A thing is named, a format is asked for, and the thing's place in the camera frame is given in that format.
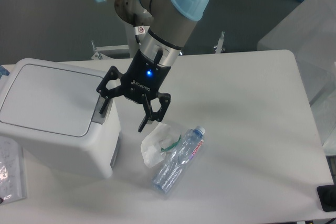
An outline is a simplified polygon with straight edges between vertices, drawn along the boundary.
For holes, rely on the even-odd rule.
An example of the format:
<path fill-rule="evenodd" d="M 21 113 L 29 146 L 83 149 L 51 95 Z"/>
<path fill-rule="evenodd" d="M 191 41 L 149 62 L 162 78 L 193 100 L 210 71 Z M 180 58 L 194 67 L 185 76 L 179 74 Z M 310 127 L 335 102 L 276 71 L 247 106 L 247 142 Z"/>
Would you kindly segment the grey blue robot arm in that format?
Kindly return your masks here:
<path fill-rule="evenodd" d="M 152 22 L 128 70 L 121 73 L 115 66 L 110 67 L 97 91 L 104 98 L 101 112 L 110 100 L 120 96 L 141 104 L 145 117 L 139 128 L 143 129 L 150 122 L 163 120 L 171 95 L 159 89 L 202 19 L 209 0 L 135 1 L 152 16 Z"/>

